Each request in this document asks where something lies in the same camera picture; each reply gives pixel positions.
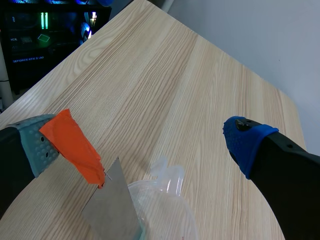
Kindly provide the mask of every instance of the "scraper blade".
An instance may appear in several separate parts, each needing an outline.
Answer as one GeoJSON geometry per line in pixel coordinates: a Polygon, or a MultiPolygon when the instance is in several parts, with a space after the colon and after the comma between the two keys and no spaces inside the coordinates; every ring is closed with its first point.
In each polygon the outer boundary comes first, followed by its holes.
{"type": "Polygon", "coordinates": [[[82,210],[82,215],[100,239],[139,240],[142,234],[119,158],[82,210]]]}

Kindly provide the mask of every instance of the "white wall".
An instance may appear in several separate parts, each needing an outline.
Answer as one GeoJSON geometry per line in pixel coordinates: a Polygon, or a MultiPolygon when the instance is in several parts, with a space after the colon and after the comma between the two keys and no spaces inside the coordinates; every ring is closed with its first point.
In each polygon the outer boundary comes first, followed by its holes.
{"type": "Polygon", "coordinates": [[[319,0],[175,0],[169,14],[285,92],[320,155],[319,0]]]}

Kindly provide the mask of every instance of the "computer tower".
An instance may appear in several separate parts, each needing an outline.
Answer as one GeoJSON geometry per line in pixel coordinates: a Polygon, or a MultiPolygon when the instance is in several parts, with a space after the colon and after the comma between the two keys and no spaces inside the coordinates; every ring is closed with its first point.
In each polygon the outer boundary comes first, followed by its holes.
{"type": "Polygon", "coordinates": [[[11,89],[32,87],[103,27],[110,13],[97,0],[2,0],[1,45],[11,89]]]}

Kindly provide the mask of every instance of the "wooden table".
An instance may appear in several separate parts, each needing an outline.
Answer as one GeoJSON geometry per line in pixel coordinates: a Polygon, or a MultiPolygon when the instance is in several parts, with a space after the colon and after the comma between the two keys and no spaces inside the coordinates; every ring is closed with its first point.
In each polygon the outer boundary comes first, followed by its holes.
{"type": "MultiPolygon", "coordinates": [[[[304,147],[293,102],[145,0],[130,6],[0,115],[0,129],[70,108],[107,169],[148,179],[161,155],[182,165],[199,239],[279,240],[281,229],[222,134],[234,115],[276,126],[304,147]]],[[[1,239],[91,239],[81,210],[95,190],[59,157],[15,199],[1,239]]]]}

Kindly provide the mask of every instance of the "transparent plastic lid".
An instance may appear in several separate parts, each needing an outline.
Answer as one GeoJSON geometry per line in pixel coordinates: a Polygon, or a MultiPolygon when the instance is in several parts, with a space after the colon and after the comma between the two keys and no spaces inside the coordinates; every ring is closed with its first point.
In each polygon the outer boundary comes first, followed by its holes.
{"type": "Polygon", "coordinates": [[[156,180],[141,180],[128,185],[141,221],[140,240],[198,240],[194,215],[180,196],[185,171],[182,166],[167,168],[161,157],[150,169],[156,180]]]}

